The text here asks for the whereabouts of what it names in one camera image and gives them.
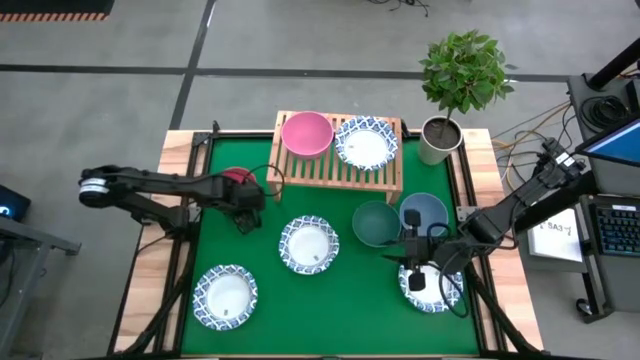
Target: monitor screen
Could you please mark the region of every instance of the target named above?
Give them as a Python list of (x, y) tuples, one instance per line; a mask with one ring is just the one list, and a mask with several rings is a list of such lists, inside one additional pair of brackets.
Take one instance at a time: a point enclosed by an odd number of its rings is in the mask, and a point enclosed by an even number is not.
[(30, 204), (28, 198), (0, 185), (0, 216), (22, 221)]
[(640, 119), (595, 141), (583, 150), (586, 155), (619, 160), (626, 163), (640, 163)]

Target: white flower pot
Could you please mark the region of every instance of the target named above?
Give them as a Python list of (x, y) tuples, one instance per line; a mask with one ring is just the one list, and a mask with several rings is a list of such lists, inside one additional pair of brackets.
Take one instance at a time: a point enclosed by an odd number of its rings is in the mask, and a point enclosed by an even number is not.
[(449, 119), (449, 126), (452, 126), (456, 129), (456, 131), (459, 134), (458, 137), (458, 141), (457, 143), (448, 148), (448, 149), (440, 149), (432, 144), (429, 143), (429, 141), (427, 141), (427, 138), (425, 136), (425, 126), (427, 125), (427, 123), (429, 123), (430, 121), (433, 121), (435, 119), (442, 119), (444, 118), (441, 115), (438, 116), (432, 116), (430, 118), (428, 118), (424, 124), (422, 124), (422, 128), (420, 129), (421, 134), (420, 134), (420, 148), (419, 148), (419, 156), (420, 156), (420, 160), (422, 160), (423, 163), (427, 164), (427, 165), (436, 165), (438, 163), (440, 163), (442, 160), (444, 160), (447, 156), (449, 156), (449, 154), (455, 150), (458, 146), (460, 146), (460, 144), (462, 143), (462, 129), (460, 128), (460, 125), (458, 125), (458, 123), (453, 120), (453, 119)]

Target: black mat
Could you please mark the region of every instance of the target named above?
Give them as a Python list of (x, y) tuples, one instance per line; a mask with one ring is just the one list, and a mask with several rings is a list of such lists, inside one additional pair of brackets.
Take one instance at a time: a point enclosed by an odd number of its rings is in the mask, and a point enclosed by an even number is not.
[(101, 21), (114, 0), (0, 0), (0, 22)]

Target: green tabletop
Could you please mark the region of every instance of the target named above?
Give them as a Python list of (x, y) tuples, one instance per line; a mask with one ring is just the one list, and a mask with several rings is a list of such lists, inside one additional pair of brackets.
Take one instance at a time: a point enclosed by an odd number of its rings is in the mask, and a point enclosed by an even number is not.
[[(455, 212), (446, 166), (423, 165), (417, 146), (417, 141), (404, 144), (404, 192), (396, 209), (407, 195), (429, 192), (445, 203), (453, 226)], [(266, 164), (270, 150), (270, 138), (216, 140), (210, 172)], [(265, 172), (260, 173), (258, 181), (267, 189), (265, 177)], [(471, 317), (424, 314), (404, 298), (398, 265), (380, 256), (401, 249), (371, 248), (356, 238), (352, 215), (369, 200), (384, 201), (384, 194), (286, 186), (280, 202), (267, 200), (263, 227), (244, 236), (221, 213), (205, 211), (194, 284), (215, 265), (242, 265), (255, 276), (258, 303), (246, 323), (223, 332), (200, 324), (190, 307), (183, 354), (477, 354)], [(325, 218), (340, 237), (338, 256), (318, 275), (296, 274), (278, 256), (280, 232), (301, 215)]]

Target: potted plant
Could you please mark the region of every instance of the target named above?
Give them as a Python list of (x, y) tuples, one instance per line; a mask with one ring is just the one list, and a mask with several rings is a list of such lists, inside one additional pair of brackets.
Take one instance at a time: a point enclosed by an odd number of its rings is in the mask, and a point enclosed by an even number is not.
[(451, 33), (429, 45), (427, 58), (420, 61), (424, 66), (422, 90), (447, 115), (430, 117), (422, 125), (420, 159), (425, 164), (441, 162), (462, 142), (460, 126), (451, 119), (454, 110), (463, 114), (472, 106), (481, 110), (492, 99), (504, 99), (513, 91), (504, 81), (505, 57), (497, 44), (472, 30), (463, 35)]

